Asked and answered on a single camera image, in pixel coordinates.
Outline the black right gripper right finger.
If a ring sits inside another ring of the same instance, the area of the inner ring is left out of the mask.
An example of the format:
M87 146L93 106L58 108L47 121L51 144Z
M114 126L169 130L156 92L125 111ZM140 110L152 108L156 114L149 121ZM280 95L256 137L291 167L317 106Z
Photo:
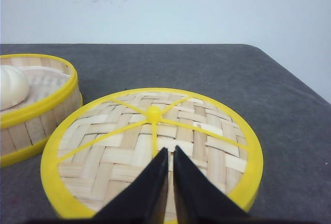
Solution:
M179 146L173 173L178 223L249 222L249 215L216 188Z

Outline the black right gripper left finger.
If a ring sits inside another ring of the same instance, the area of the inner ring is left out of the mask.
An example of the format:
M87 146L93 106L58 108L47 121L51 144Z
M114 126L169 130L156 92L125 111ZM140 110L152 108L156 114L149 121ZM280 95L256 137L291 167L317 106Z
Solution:
M168 150L96 214L96 223L163 223L168 197Z

